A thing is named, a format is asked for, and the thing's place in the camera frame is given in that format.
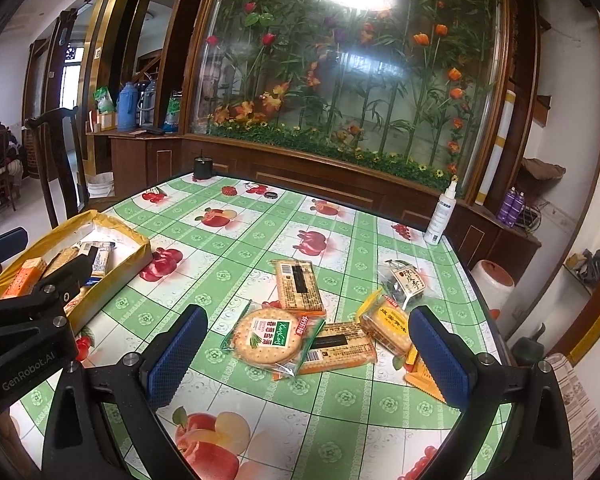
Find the white spray bottle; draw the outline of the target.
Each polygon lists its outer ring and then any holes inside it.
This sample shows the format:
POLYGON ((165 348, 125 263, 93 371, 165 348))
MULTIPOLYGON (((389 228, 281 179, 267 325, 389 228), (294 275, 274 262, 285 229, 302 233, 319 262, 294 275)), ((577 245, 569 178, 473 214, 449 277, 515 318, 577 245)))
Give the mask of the white spray bottle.
POLYGON ((439 196, 437 206, 434 208, 434 213, 424 235, 426 243, 431 245, 440 243, 456 205, 456 186, 457 180, 452 180, 446 190, 439 196))

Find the small tan cracker pack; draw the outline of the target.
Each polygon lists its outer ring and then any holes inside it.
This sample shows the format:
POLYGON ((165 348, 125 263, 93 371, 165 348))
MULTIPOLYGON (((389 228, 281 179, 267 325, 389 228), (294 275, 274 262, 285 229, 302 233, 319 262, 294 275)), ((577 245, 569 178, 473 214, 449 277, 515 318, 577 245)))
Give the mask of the small tan cracker pack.
POLYGON ((294 315, 324 318, 326 309, 317 287, 312 263, 296 259, 273 260, 278 301, 294 315))

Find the blue thermos jug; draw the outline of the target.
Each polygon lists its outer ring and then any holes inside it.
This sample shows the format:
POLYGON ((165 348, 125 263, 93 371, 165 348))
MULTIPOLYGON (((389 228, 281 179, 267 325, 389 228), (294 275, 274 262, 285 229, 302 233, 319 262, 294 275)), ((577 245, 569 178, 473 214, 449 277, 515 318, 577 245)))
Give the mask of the blue thermos jug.
POLYGON ((131 131, 136 126, 138 90, 128 81, 118 95, 117 127, 119 131, 131 131))

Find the dark dates clear bag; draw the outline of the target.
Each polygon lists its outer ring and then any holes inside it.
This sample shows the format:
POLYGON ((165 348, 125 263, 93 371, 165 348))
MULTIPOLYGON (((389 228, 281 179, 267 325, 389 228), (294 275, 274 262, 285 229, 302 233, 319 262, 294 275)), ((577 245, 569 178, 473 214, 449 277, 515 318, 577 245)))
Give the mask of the dark dates clear bag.
POLYGON ((389 259, 379 263, 378 281, 385 294, 403 310, 426 290, 418 270, 404 260, 389 259))

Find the large orange-edged cracker pack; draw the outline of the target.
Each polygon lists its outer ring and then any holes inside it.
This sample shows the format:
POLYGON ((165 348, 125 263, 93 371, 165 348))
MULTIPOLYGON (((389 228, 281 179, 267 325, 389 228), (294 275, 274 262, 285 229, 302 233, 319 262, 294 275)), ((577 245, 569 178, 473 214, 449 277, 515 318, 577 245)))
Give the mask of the large orange-edged cracker pack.
POLYGON ((355 322, 326 323, 310 318, 291 357, 273 370, 273 379, 344 370, 373 364, 377 354, 370 336, 355 322))

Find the floral glass panel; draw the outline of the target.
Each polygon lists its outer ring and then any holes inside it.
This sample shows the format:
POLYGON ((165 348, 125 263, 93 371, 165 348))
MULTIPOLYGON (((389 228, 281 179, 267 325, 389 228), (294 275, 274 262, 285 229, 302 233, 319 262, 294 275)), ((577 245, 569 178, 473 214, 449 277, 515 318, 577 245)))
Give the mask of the floral glass panel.
POLYGON ((464 188, 502 0, 202 0, 187 128, 464 188))

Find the seated person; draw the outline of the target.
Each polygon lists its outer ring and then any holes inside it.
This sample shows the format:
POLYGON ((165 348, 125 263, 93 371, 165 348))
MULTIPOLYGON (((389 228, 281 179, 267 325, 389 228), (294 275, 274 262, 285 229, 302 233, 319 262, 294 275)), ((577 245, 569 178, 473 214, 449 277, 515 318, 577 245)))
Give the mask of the seated person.
POLYGON ((19 198, 24 173, 19 155, 19 144, 9 128, 0 119, 0 168, 3 167, 6 168, 10 180, 12 180, 12 192, 19 198))

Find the yellow egg yolk biscuit pack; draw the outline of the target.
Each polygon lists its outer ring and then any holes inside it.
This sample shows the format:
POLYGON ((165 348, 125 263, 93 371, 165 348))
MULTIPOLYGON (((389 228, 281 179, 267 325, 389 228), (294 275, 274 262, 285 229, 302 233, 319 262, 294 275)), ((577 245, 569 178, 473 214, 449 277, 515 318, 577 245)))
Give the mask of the yellow egg yolk biscuit pack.
POLYGON ((356 311, 355 321, 370 338, 394 356, 406 358, 410 353, 412 340, 408 332, 408 314, 381 288, 364 300, 356 311))

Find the striped cushion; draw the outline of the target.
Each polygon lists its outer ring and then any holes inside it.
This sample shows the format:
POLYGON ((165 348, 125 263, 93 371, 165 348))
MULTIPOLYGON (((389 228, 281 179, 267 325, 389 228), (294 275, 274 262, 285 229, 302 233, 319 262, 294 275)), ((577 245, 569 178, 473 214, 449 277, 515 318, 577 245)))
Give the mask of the striped cushion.
POLYGON ((555 372, 568 418, 573 478, 589 479, 600 466, 600 418, 568 359, 554 353, 546 360, 555 372))

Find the orange soda cracker pack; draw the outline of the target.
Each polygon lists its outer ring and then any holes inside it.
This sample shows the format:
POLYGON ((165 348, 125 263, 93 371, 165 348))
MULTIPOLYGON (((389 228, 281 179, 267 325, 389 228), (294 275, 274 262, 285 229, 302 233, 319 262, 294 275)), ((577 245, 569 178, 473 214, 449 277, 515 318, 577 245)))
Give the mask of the orange soda cracker pack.
POLYGON ((29 295, 34 285, 42 278, 45 269, 46 262, 42 257, 27 259, 3 292, 2 298, 8 299, 29 295))

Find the blue white cracker pack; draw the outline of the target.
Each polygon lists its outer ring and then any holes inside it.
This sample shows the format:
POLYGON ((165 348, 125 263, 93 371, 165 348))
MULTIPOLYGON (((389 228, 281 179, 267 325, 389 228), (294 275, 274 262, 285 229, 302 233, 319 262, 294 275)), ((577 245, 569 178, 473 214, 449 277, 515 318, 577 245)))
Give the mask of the blue white cracker pack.
POLYGON ((91 276, 85 285, 80 288, 79 293, 65 305, 65 314, 69 315, 86 296, 88 291, 99 283, 110 269, 110 259, 116 248, 115 242, 82 242, 79 246, 78 255, 88 256, 96 249, 92 263, 91 276))

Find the orange snack packet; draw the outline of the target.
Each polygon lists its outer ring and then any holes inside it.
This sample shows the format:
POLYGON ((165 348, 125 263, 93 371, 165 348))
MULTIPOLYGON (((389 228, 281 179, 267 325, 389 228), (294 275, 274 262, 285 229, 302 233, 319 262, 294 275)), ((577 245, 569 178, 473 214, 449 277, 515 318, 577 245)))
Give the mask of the orange snack packet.
POLYGON ((409 385, 429 394, 442 403, 445 402, 444 396, 442 396, 438 385, 432 378, 426 363, 415 346, 411 346, 410 351, 407 353, 404 368, 406 370, 404 379, 409 385))

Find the wooden chair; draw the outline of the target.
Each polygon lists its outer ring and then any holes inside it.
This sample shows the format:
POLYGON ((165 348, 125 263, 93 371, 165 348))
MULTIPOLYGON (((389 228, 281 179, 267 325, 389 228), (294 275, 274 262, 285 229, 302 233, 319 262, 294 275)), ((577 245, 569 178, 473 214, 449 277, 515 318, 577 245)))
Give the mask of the wooden chair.
POLYGON ((24 126, 32 134, 36 166, 38 167, 38 178, 40 179, 44 203, 50 227, 55 229, 59 226, 52 192, 50 192, 50 162, 56 169, 60 192, 65 204, 66 217, 71 219, 88 205, 88 192, 85 179, 84 165, 82 160, 81 143, 78 133, 76 116, 79 107, 58 107, 48 110, 44 114, 28 118, 24 126), (68 119, 74 147, 76 148, 76 166, 78 167, 78 183, 74 183, 73 173, 69 162, 69 155, 65 144, 64 123, 68 119))

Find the purple bottles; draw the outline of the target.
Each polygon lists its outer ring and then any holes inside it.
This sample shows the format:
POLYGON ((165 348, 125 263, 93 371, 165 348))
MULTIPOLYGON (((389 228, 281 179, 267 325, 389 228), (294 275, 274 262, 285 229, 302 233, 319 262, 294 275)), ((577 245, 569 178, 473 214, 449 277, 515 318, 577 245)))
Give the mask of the purple bottles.
POLYGON ((516 188, 510 188, 505 196, 503 203, 496 218, 498 221, 512 228, 518 221, 518 218, 524 210, 524 193, 519 192, 516 188))

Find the green-end cracker pack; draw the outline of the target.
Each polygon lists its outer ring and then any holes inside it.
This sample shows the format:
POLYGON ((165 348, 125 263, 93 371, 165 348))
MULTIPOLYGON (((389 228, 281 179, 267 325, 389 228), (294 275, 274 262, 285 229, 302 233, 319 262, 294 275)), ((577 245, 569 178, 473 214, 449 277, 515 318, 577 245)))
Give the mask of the green-end cracker pack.
POLYGON ((76 258, 79 255, 80 246, 72 245, 66 248, 62 248, 60 252, 52 259, 50 264, 46 266, 45 271, 42 274, 42 278, 47 278, 50 274, 53 274, 65 264, 76 258))

